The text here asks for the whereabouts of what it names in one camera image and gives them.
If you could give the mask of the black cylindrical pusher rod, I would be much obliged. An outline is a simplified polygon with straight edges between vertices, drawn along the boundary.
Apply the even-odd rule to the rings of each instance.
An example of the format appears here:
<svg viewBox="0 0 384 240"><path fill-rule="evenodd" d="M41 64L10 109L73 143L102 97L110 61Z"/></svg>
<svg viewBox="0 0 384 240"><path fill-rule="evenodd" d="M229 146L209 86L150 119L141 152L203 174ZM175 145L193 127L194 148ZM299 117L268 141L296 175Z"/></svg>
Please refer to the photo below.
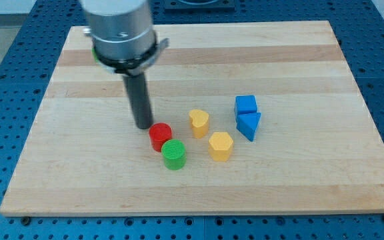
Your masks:
<svg viewBox="0 0 384 240"><path fill-rule="evenodd" d="M153 124L153 114L145 74L123 76L133 118L139 129L148 129Z"/></svg>

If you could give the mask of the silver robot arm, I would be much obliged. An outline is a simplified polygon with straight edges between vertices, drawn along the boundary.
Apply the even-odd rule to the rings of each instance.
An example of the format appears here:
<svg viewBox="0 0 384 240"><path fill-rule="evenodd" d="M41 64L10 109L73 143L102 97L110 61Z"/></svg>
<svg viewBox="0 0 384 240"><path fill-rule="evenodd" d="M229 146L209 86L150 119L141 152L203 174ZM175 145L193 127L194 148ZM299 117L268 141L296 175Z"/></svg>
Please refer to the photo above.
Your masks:
<svg viewBox="0 0 384 240"><path fill-rule="evenodd" d="M145 71L169 46L157 39L147 0L80 0L98 63L123 78L135 124L153 124Z"/></svg>

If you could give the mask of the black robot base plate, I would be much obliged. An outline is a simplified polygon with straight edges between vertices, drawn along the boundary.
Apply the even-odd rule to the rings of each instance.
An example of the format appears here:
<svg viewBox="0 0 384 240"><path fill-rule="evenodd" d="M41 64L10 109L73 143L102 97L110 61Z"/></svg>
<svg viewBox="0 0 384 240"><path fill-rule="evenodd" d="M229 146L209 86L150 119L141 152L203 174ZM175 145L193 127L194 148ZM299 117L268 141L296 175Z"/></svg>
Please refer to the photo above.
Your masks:
<svg viewBox="0 0 384 240"><path fill-rule="evenodd" d="M164 0L164 8L177 10L234 10L236 0Z"/></svg>

